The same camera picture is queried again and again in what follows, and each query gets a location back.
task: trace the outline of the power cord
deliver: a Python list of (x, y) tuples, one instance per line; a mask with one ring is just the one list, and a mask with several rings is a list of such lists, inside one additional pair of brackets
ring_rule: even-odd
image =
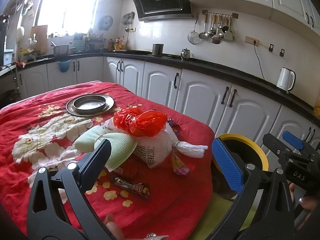
[(258, 61), (259, 61), (259, 67), (260, 67), (260, 70), (261, 70), (261, 74), (262, 74), (263, 80), (265, 80), (263, 72), (262, 72), (261, 64), (260, 64), (260, 59), (259, 59), (257, 51), (256, 51), (256, 41), (253, 41), (253, 46), (254, 46), (254, 52), (256, 53), (256, 56), (257, 56)]

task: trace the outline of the red tablecloth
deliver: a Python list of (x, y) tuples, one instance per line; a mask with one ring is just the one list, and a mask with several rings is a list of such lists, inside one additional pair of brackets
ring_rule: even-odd
[[(115, 105), (111, 111), (92, 119), (67, 114), (66, 103), (84, 93), (109, 94)], [(149, 183), (149, 200), (110, 185), (109, 174), (105, 171), (86, 197), (101, 220), (109, 212), (114, 214), (126, 238), (144, 238), (151, 232), (169, 235), (172, 240), (188, 238), (212, 195), (212, 130), (166, 106), (138, 97), (120, 85), (101, 82), (48, 92), (1, 110), (0, 201), (23, 233), (26, 234), (27, 205), (35, 171), (43, 165), (60, 169), (80, 156), (72, 146), (75, 139), (90, 127), (101, 125), (121, 107), (166, 113), (182, 128), (179, 140), (208, 145), (209, 149), (202, 159), (180, 156), (191, 169), (186, 177), (173, 173), (170, 158), (160, 167), (149, 169), (144, 162), (131, 156), (139, 165), (132, 182)], [(68, 201), (64, 207), (71, 223), (79, 228)]]

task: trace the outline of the red package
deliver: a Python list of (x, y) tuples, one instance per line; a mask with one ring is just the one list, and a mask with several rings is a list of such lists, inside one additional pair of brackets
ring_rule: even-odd
[(155, 136), (164, 129), (167, 115), (158, 111), (142, 112), (140, 108), (122, 108), (113, 117), (115, 127), (135, 137)]

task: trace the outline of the round metal pan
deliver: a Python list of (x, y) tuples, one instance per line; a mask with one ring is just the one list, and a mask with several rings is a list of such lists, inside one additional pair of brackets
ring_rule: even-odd
[(104, 112), (108, 111), (113, 105), (114, 105), (114, 100), (112, 97), (110, 96), (107, 96), (107, 95), (103, 95), (103, 94), (88, 94), (88, 95), (98, 95), (98, 96), (102, 96), (106, 99), (106, 104), (105, 104), (105, 107), (97, 112), (97, 113), (93, 113), (93, 114), (79, 114), (77, 112), (74, 111), (73, 109), (73, 103), (74, 101), (76, 101), (78, 98), (82, 97), (82, 96), (78, 96), (78, 97), (75, 97), (73, 99), (71, 99), (67, 105), (66, 105), (66, 110), (69, 114), (71, 115), (74, 115), (74, 116), (78, 116), (78, 117), (94, 117), (94, 116), (97, 116), (97, 115), (100, 115), (100, 114), (103, 114)]
[(78, 114), (95, 114), (106, 106), (106, 99), (100, 95), (83, 95), (73, 102), (73, 110)]

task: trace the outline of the wooden cutting board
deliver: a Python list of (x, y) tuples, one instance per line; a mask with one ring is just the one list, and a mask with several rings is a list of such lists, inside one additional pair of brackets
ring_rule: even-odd
[(41, 55), (45, 54), (48, 49), (47, 31), (47, 25), (33, 26), (31, 28), (30, 38), (33, 38), (34, 33), (36, 34), (36, 50), (39, 50)]

